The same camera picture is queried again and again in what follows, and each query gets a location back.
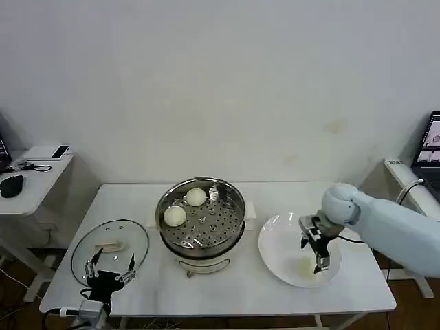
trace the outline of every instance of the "stainless steel pot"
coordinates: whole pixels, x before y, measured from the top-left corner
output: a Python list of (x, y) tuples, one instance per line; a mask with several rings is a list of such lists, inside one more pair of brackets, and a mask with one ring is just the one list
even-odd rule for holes
[[(190, 206), (186, 193), (193, 188), (205, 191), (208, 198), (201, 206)], [(170, 227), (164, 212), (180, 206), (186, 221)], [(192, 260), (216, 258), (231, 250), (245, 229), (245, 201), (241, 193), (226, 181), (211, 177), (195, 177), (165, 193), (156, 207), (156, 222), (165, 246), (176, 255)]]

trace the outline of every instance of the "white plate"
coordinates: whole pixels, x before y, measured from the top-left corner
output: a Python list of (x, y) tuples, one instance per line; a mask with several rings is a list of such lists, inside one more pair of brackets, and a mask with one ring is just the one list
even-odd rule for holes
[(329, 243), (330, 268), (313, 273), (315, 254), (307, 244), (300, 248), (299, 216), (293, 213), (277, 215), (261, 228), (258, 248), (266, 266), (281, 280), (297, 287), (321, 287), (336, 276), (342, 256), (338, 242)]

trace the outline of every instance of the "laptop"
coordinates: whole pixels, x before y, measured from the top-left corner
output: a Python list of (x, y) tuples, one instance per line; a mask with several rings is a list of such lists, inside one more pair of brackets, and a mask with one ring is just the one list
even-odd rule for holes
[(411, 168), (440, 201), (440, 111), (431, 113)]
[(11, 154), (6, 148), (5, 142), (0, 135), (0, 173), (4, 172), (11, 164)]

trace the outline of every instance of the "white wall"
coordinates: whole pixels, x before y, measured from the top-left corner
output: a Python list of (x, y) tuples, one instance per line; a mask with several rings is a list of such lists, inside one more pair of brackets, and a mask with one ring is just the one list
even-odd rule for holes
[(3, 0), (0, 108), (25, 145), (70, 143), (103, 182), (360, 183), (438, 109), (439, 12)]

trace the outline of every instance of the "black mouse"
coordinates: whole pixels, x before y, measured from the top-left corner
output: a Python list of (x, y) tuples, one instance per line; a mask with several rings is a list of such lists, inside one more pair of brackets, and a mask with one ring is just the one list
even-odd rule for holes
[(11, 198), (21, 193), (25, 178), (22, 175), (16, 175), (3, 180), (0, 183), (0, 195), (5, 198)]

